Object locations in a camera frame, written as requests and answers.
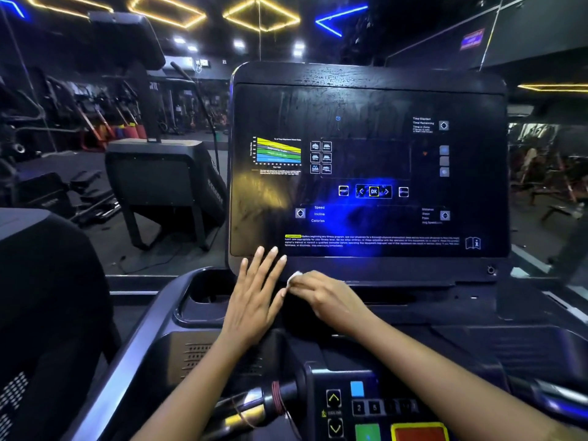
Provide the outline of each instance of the control panel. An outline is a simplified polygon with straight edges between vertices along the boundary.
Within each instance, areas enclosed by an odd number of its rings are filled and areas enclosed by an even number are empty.
[[[314,371],[315,440],[450,441],[437,417],[396,378]]]

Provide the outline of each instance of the treadmill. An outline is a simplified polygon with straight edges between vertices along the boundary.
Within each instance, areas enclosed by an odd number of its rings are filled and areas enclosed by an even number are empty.
[[[239,260],[260,245],[288,255],[278,288],[297,270],[342,279],[386,322],[586,427],[588,330],[511,277],[503,81],[252,62],[233,74],[231,93],[227,267],[189,272],[158,293],[65,439],[131,438],[215,341]],[[203,440],[376,441],[406,427],[455,439],[291,295],[222,397]]]

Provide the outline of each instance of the white wipe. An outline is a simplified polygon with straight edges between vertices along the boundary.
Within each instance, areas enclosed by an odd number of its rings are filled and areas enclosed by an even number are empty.
[[[296,277],[297,275],[302,275],[302,272],[300,272],[299,270],[297,270],[294,274],[292,274],[290,276],[290,278],[288,279],[288,282],[286,282],[286,288],[290,288],[290,281]]]

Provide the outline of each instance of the green button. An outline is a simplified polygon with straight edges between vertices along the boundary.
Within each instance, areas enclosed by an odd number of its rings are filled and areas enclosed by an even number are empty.
[[[355,426],[357,441],[382,441],[379,424],[358,424]]]

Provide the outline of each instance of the black screen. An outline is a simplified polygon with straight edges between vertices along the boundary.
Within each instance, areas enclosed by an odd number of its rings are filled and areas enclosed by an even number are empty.
[[[501,96],[236,85],[233,256],[504,257]]]

